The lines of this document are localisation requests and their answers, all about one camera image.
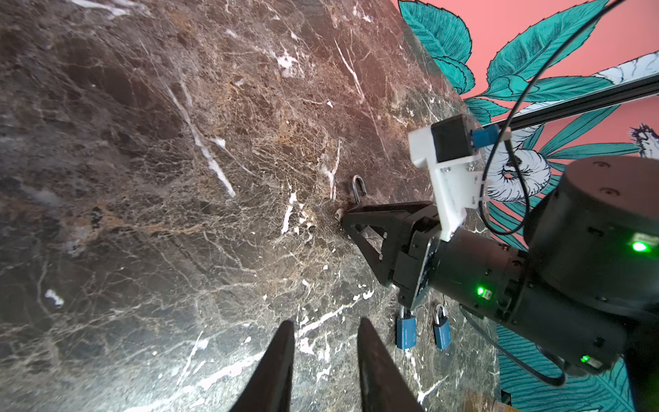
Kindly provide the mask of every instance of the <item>green led light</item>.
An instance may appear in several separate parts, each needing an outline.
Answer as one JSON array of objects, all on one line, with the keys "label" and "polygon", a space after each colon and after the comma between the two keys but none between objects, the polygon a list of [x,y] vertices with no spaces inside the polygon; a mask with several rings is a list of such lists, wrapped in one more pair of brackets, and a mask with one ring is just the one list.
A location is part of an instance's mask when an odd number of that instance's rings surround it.
[{"label": "green led light", "polygon": [[631,247],[637,252],[645,252],[649,249],[648,245],[643,242],[634,242]]}]

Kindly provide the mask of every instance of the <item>blue padlock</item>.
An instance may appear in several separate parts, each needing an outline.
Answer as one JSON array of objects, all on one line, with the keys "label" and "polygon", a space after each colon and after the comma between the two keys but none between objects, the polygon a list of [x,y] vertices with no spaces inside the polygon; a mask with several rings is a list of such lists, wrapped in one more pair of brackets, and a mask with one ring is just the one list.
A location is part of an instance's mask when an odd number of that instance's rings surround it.
[{"label": "blue padlock", "polygon": [[435,344],[437,348],[442,351],[446,350],[451,344],[451,326],[449,325],[448,313],[443,305],[437,305],[435,323],[432,327],[435,329]]},{"label": "blue padlock", "polygon": [[396,319],[396,347],[409,349],[416,345],[416,317],[400,306],[398,319]]}]

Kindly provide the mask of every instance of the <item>black cable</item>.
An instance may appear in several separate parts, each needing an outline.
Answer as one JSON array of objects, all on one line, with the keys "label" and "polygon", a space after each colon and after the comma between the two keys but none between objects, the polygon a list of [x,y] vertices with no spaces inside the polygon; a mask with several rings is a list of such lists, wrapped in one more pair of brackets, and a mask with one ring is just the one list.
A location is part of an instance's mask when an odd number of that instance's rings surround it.
[{"label": "black cable", "polygon": [[476,330],[476,332],[478,332],[483,337],[483,339],[485,339],[490,345],[494,346],[496,349],[499,349],[499,351],[501,353],[506,355],[508,357],[508,359],[513,361],[517,366],[524,369],[529,374],[533,375],[536,379],[538,379],[539,381],[541,381],[543,383],[546,383],[547,385],[554,386],[556,388],[560,388],[561,386],[565,385],[565,383],[567,382],[567,375],[565,375],[565,366],[564,366],[564,364],[561,365],[561,363],[559,361],[554,362],[553,359],[550,359],[561,370],[561,376],[559,376],[557,378],[552,378],[551,376],[546,376],[546,375],[541,374],[537,370],[535,370],[532,367],[528,366],[526,363],[520,361],[512,353],[505,350],[504,348],[501,347],[501,345],[496,343],[494,341],[494,339],[492,339],[490,337],[490,335],[485,333],[485,331],[472,319],[471,315],[465,310],[465,307],[463,305],[460,305],[460,311],[462,312],[462,315],[465,316],[465,319],[467,319],[467,322],[469,322],[469,324]]},{"label": "black cable", "polygon": [[512,235],[513,233],[517,232],[520,230],[522,227],[524,227],[524,224],[526,223],[527,216],[529,215],[530,212],[530,196],[529,196],[529,191],[526,187],[526,184],[524,182],[524,177],[522,176],[522,173],[519,171],[519,164],[517,164],[517,157],[513,153],[513,145],[510,143],[510,140],[505,141],[505,148],[508,151],[508,157],[511,160],[513,167],[515,168],[515,172],[517,173],[517,176],[519,177],[519,183],[522,185],[522,191],[524,192],[524,201],[525,201],[525,207],[524,207],[524,216],[522,217],[522,221],[519,222],[519,225],[515,229],[511,229],[509,231],[500,231],[497,229],[494,229],[492,225],[490,224],[490,219],[486,218],[485,216],[485,211],[483,208],[483,194],[485,193],[485,186],[486,186],[486,179],[488,176],[488,170],[490,169],[490,165],[492,164],[492,159],[494,158],[494,154],[496,153],[497,148],[499,147],[499,143],[501,142],[501,139],[503,138],[503,134],[505,131],[510,127],[510,123],[513,120],[513,116],[517,113],[519,110],[519,106],[524,102],[530,91],[533,89],[535,84],[540,80],[540,76],[544,73],[545,70],[547,70],[553,63],[554,61],[558,58],[565,49],[577,38],[579,37],[583,32],[585,32],[590,26],[593,24],[597,23],[598,20],[602,18],[606,13],[610,12],[614,7],[620,5],[620,3],[624,2],[626,0],[615,0],[613,3],[605,6],[602,10],[600,10],[599,13],[594,15],[590,20],[588,20],[586,23],[584,23],[583,26],[581,26],[576,32],[570,36],[565,43],[561,44],[561,46],[556,49],[554,54],[545,62],[545,64],[538,70],[535,76],[530,80],[529,85],[527,88],[524,89],[524,92],[522,92],[521,96],[519,96],[519,99],[513,106],[513,108],[510,111],[510,114],[508,115],[508,118],[505,120],[503,123],[503,127],[501,128],[501,132],[499,133],[499,136],[497,137],[496,142],[494,143],[494,146],[492,147],[492,151],[490,152],[490,156],[488,157],[487,163],[485,163],[485,168],[483,169],[483,179],[480,182],[480,199],[478,200],[478,213],[480,214],[480,219],[485,223],[485,226],[495,235]]}]

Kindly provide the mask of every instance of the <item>brown marble countertop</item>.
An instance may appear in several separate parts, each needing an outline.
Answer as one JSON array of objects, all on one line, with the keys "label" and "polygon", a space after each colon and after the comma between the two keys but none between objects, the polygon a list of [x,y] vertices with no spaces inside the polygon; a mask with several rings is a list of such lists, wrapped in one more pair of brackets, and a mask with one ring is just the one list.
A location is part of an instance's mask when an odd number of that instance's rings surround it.
[{"label": "brown marble countertop", "polygon": [[389,0],[7,0],[0,409],[226,411],[295,321],[294,411],[358,411],[361,316],[433,411],[489,410],[496,352],[449,302],[393,344],[336,215],[432,198],[407,133],[466,112]]}]

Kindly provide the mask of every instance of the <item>padlock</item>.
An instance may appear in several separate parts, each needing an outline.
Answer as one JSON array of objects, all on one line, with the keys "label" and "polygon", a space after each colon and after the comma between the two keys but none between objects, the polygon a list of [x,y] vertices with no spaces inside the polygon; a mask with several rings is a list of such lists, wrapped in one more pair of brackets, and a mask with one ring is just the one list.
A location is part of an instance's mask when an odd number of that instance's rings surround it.
[{"label": "padlock", "polygon": [[451,343],[451,326],[449,325],[449,316],[444,305],[437,305],[435,313],[435,323],[432,326],[435,329],[435,344],[440,350],[446,350]]},{"label": "padlock", "polygon": [[396,319],[396,347],[409,349],[416,345],[416,317],[400,306],[399,316]]}]

